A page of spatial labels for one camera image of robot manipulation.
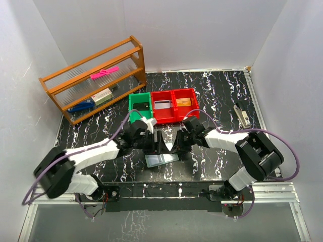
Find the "silver credit card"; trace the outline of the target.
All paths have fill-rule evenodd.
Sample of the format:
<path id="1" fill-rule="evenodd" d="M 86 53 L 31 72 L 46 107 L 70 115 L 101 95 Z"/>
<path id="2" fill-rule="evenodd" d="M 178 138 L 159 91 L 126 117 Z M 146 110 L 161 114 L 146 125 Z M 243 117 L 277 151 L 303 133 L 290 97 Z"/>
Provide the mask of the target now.
<path id="1" fill-rule="evenodd" d="M 172 148 L 173 148 L 173 143 L 172 142 L 168 142 L 168 143 L 166 143 L 166 147 L 167 147 L 167 149 L 169 150 L 169 151 L 171 151 L 172 150 Z"/>

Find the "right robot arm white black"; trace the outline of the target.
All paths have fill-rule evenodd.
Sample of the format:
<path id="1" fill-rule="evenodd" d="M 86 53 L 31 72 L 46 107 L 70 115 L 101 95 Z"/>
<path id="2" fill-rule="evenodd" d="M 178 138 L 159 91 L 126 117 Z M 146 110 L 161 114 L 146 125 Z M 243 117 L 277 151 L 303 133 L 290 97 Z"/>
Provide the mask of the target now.
<path id="1" fill-rule="evenodd" d="M 216 190 L 202 190 L 209 200 L 236 200 L 243 189 L 254 182 L 263 181 L 284 161 L 283 155 L 262 131 L 222 134 L 215 128 L 205 128 L 195 116 L 182 121 L 184 127 L 176 134 L 171 154 L 190 152 L 193 145 L 219 148 L 237 153 L 243 167 Z"/>

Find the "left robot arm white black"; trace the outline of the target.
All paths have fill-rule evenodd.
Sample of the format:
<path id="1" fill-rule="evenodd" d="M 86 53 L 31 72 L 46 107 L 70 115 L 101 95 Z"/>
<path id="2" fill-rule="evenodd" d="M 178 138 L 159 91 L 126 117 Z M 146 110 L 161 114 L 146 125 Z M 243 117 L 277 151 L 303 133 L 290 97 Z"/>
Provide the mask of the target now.
<path id="1" fill-rule="evenodd" d="M 142 150 L 145 155 L 169 154 L 161 131 L 154 130 L 155 124 L 153 118 L 140 119 L 125 129 L 118 129 L 111 138 L 92 145 L 65 150 L 54 147 L 35 168 L 34 177 L 50 199 L 64 193 L 78 193 L 99 201 L 104 196 L 103 183 L 96 176 L 79 171 L 125 156 L 134 149 Z"/>

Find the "green card holder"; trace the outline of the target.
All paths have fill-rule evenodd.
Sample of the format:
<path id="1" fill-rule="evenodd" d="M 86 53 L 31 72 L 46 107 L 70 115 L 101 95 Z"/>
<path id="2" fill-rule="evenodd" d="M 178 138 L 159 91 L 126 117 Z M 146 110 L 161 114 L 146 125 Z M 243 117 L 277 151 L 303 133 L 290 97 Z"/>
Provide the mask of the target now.
<path id="1" fill-rule="evenodd" d="M 145 155 L 145 160 L 147 167 L 151 168 L 179 161 L 179 157 L 176 154 Z"/>

